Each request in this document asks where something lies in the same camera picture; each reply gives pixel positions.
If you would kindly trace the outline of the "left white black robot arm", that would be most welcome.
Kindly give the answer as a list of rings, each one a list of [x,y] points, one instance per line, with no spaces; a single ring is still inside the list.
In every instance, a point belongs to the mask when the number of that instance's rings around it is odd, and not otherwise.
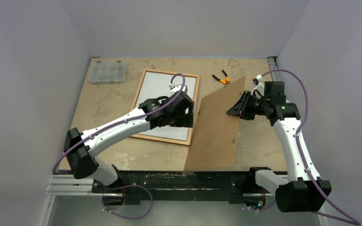
[[[94,129],[66,133],[64,156],[75,179],[92,178],[111,193],[120,190],[122,180],[114,165],[98,159],[112,145],[132,136],[161,127],[193,127],[194,101],[178,91],[170,97],[150,98],[121,118]]]

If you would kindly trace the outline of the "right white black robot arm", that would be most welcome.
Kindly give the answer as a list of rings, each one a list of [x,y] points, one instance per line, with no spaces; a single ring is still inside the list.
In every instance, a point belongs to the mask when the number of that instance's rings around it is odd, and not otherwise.
[[[269,120],[280,141],[288,177],[282,178],[266,167],[252,167],[246,186],[253,192],[264,188],[273,194],[281,212],[317,212],[332,188],[328,180],[321,179],[311,161],[298,107],[287,102],[283,82],[265,82],[261,87],[262,93],[257,89],[244,91],[226,114],[247,121],[257,115]]]

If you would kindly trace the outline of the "wooden picture frame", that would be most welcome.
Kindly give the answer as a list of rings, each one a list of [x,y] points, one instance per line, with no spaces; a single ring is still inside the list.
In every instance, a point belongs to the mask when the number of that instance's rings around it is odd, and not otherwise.
[[[144,70],[132,108],[159,111],[148,117],[151,128],[133,138],[189,146],[199,80],[194,74]]]

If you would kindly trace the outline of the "brown backing board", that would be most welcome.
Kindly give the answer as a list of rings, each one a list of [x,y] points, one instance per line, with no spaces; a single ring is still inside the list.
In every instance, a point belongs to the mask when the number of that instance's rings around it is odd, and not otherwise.
[[[245,90],[246,77],[202,98],[184,164],[185,171],[215,170],[234,163],[239,118],[227,115]]]

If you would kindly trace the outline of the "landscape photo print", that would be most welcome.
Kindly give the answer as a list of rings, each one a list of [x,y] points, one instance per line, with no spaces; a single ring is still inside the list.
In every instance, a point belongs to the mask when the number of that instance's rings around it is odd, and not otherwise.
[[[131,109],[137,107],[140,103],[148,98],[156,98],[160,96],[170,96],[169,84],[174,72],[165,72],[159,70],[146,69],[142,73],[137,91],[131,106]],[[199,90],[200,76],[195,74],[184,74],[185,84],[187,86],[187,94],[197,102],[197,94]],[[133,138],[165,142],[177,145],[190,145],[192,128],[177,127],[160,127],[135,134]]]

